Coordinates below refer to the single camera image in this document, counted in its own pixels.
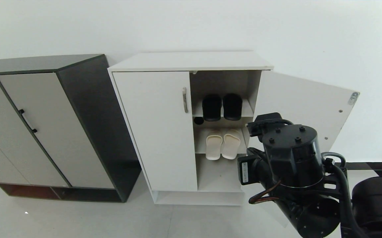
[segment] dark gray cabinet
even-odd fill
[[[0,60],[0,187],[125,202],[141,171],[105,55]]]

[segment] black cable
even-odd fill
[[[350,190],[348,188],[348,181],[345,177],[344,172],[341,170],[340,167],[336,165],[332,165],[331,169],[333,170],[333,173],[338,176],[340,185],[341,185],[341,192],[343,199],[342,202],[345,208],[345,216],[348,217],[348,223],[350,228],[353,230],[354,234],[358,238],[368,238],[368,236],[364,233],[364,231],[357,225],[356,219],[353,215],[353,207],[351,205],[351,197],[350,197]]]
[[[337,158],[340,158],[340,160],[341,160],[341,164],[340,164],[340,166],[341,167],[345,167],[345,158],[344,158],[344,156],[343,155],[341,155],[341,154],[338,154],[338,153],[335,153],[335,152],[323,152],[322,154],[322,157],[324,158],[325,156],[333,156],[333,157],[337,157]]]
[[[258,155],[260,152],[262,151],[254,147],[247,148],[247,155]]]
[[[255,202],[253,202],[251,204],[255,205],[255,204],[262,203],[262,202],[270,202],[270,201],[277,201],[277,200],[280,200],[280,199],[278,197],[273,197],[273,196],[264,196],[264,197],[257,199]]]

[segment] silver door handle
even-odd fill
[[[187,88],[182,88],[182,100],[184,101],[184,111],[188,113],[188,104],[187,104]]]

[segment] robotic arm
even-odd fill
[[[315,129],[279,113],[259,115],[247,128],[265,149],[250,147],[238,158],[241,184],[259,182],[266,189],[250,204],[275,202],[303,238],[326,237],[339,223],[343,238],[382,238],[382,177],[357,184],[351,201],[345,158],[321,153]],[[339,158],[340,166],[325,156]]]

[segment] slipper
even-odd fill
[[[207,95],[203,99],[203,119],[208,122],[220,120],[220,111],[222,108],[222,99],[219,95]]]
[[[226,131],[224,141],[222,156],[229,160],[235,159],[241,144],[240,133],[237,130],[230,129]]]
[[[227,94],[223,97],[223,117],[226,120],[240,120],[242,108],[243,100],[239,95]]]
[[[222,133],[220,131],[210,131],[206,138],[206,158],[211,161],[220,158],[220,148],[222,145]]]

